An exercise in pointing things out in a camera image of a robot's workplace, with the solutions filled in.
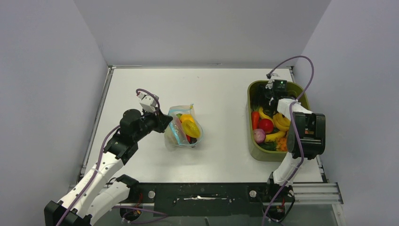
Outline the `clear zip top bag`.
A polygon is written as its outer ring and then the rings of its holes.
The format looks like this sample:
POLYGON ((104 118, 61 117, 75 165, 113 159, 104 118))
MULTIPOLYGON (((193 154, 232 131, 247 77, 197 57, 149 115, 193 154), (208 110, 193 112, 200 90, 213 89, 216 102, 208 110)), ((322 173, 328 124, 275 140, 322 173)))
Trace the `clear zip top bag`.
POLYGON ((165 145, 173 148, 195 148, 203 139, 203 129, 195 116, 193 104, 178 105, 169 109, 172 121, 164 134, 165 145))

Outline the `yellow star fruit toy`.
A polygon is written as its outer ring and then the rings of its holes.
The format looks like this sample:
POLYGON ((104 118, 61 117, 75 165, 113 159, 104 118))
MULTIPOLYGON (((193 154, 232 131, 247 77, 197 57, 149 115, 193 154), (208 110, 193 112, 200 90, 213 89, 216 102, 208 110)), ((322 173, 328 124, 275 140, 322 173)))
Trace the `yellow star fruit toy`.
POLYGON ((182 127, 185 134, 190 137, 199 138, 201 136, 201 131, 197 127, 196 123, 193 123, 191 121, 184 121, 182 122, 182 127))

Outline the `yellow bell pepper toy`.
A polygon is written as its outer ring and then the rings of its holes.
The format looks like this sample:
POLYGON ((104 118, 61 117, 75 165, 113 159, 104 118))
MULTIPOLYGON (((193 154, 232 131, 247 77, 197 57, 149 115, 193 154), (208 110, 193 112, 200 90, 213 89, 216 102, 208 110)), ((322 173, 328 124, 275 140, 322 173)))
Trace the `yellow bell pepper toy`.
POLYGON ((195 119, 192 117, 191 114, 182 114, 179 117, 180 122, 184 122, 184 121, 191 121, 193 123, 195 123, 195 119))

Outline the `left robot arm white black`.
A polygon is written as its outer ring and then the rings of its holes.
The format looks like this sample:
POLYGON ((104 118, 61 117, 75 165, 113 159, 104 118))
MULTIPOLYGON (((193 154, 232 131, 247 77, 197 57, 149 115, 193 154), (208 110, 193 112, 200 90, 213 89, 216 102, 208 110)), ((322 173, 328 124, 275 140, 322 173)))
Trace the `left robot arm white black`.
POLYGON ((111 177, 126 165, 138 150, 138 142, 152 131, 164 133, 173 120, 160 110, 144 113, 130 109, 120 124, 105 137, 97 162, 79 183, 59 201, 50 201, 44 209, 47 226, 92 226, 116 204, 125 200, 138 183, 122 175, 102 191, 111 177))

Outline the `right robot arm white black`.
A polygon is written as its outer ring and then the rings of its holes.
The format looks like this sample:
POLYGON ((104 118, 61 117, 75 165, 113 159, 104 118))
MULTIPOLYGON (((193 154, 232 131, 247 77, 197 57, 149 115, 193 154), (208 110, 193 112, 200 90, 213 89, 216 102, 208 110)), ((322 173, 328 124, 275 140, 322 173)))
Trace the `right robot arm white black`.
POLYGON ((325 151, 326 116, 312 112, 299 102, 288 96, 287 81, 267 81, 264 96, 276 118, 287 119, 287 154, 280 166, 272 173, 273 183, 265 187, 265 196, 271 201, 283 195, 282 186, 290 186, 299 169, 308 161, 315 159, 325 151))

